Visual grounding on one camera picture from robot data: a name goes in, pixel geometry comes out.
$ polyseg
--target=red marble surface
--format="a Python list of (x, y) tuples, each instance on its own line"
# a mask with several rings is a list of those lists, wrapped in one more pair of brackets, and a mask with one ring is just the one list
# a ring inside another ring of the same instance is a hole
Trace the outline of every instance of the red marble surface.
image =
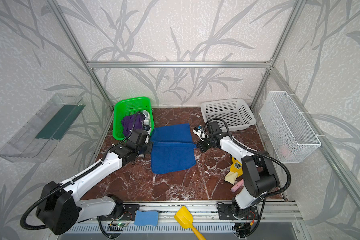
[[(189, 123), (191, 131), (195, 126), (204, 124), (200, 108), (154, 108), (153, 117), (155, 127)], [(264, 150), (255, 126), (233, 131), (232, 134), (248, 147)], [(193, 133), (191, 135), (196, 142), (197, 136)], [(117, 141), (112, 136), (111, 124), (101, 152), (112, 143), (116, 144)], [(229, 153), (217, 148), (205, 153), (201, 153), (199, 149), (194, 151), (197, 162), (195, 166), (167, 174), (152, 172), (150, 156), (137, 159), (135, 165), (129, 163), (101, 180), (82, 199), (114, 194), (124, 201), (230, 200), (240, 192), (242, 187), (232, 193), (230, 188), (233, 185), (224, 181), (232, 164)]]

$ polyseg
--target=blue cloth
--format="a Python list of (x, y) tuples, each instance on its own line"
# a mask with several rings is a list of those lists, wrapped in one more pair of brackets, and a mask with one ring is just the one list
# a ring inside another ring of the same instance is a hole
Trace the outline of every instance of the blue cloth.
[(152, 225), (157, 226), (158, 223), (158, 212), (156, 211), (146, 211), (140, 212), (139, 210), (136, 211), (135, 222), (133, 223), (136, 226), (145, 226), (145, 225)]
[(151, 168), (155, 174), (176, 172), (196, 164), (189, 123), (155, 127), (152, 137)]

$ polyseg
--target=black mounting plate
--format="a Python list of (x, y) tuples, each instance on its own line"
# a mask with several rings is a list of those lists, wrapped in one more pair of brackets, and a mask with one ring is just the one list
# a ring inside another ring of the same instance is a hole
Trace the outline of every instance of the black mounting plate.
[[(125, 204), (124, 207), (125, 207), (125, 212), (130, 212), (131, 215), (129, 215), (128, 213), (124, 213), (124, 215), (119, 220), (134, 221), (135, 217), (136, 217), (136, 212), (139, 209), (140, 205), (139, 204)], [(115, 219), (115, 217), (112, 215), (100, 216), (101, 221), (112, 221), (112, 219)]]
[[(219, 204), (217, 204), (217, 210), (219, 211), (219, 219), (220, 220), (238, 220), (237, 218), (235, 218), (233, 216), (232, 204), (219, 203)], [(253, 214), (251, 213), (251, 211), (254, 213), (255, 220), (257, 220), (259, 218), (257, 207), (250, 206), (248, 213), (246, 214), (246, 216), (248, 217), (248, 221), (250, 221), (250, 222), (253, 220)]]

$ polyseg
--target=blue sponge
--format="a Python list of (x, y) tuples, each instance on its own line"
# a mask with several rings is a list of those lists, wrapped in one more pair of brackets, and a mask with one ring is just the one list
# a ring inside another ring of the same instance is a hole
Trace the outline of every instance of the blue sponge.
[(134, 225), (136, 226), (152, 225), (156, 227), (157, 223), (158, 223), (158, 212), (156, 211), (141, 212), (137, 210)]

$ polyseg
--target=yellow toy shovel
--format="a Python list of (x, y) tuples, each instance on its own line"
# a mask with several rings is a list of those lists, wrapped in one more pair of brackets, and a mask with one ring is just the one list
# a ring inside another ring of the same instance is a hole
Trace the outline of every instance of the yellow toy shovel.
[(206, 240), (205, 237), (193, 226), (192, 214), (185, 206), (182, 206), (181, 209), (177, 211), (175, 219), (182, 228), (191, 228), (199, 240)]

